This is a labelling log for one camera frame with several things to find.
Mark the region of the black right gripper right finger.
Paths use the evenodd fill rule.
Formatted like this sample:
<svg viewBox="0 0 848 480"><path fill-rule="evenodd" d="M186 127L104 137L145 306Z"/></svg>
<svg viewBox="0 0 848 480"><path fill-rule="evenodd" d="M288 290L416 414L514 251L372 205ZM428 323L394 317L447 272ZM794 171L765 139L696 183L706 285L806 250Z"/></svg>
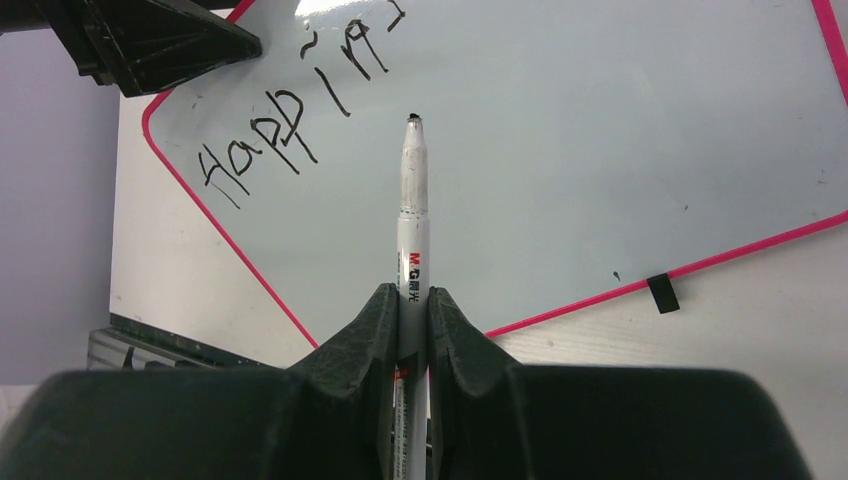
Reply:
<svg viewBox="0 0 848 480"><path fill-rule="evenodd" d="M531 365L428 300L437 479L808 479L782 415L728 370Z"/></svg>

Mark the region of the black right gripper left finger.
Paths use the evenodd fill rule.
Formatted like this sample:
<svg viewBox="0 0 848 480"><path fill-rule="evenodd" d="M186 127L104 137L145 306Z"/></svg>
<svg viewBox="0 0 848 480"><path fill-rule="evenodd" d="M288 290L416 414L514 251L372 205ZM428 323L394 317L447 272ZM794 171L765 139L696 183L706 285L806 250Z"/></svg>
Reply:
<svg viewBox="0 0 848 480"><path fill-rule="evenodd" d="M1 441L5 479L386 479L398 293L287 369L72 371Z"/></svg>

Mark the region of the black whiteboard marker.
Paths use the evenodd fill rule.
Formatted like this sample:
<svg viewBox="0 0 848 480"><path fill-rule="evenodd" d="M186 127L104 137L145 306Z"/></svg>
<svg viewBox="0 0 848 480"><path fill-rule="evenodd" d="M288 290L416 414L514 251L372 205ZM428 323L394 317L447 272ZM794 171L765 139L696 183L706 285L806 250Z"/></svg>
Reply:
<svg viewBox="0 0 848 480"><path fill-rule="evenodd" d="M409 115L402 146L397 221L398 344L392 477L426 477L428 155L423 122Z"/></svg>

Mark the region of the pink-framed whiteboard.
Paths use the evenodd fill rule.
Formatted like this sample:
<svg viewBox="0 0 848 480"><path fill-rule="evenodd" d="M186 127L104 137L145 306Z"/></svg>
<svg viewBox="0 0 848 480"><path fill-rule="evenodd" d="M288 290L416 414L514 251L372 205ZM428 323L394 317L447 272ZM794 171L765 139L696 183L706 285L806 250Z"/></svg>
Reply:
<svg viewBox="0 0 848 480"><path fill-rule="evenodd" d="M261 57L150 148L311 343L396 275L422 118L430 277L501 334L844 223L828 1L245 1Z"/></svg>

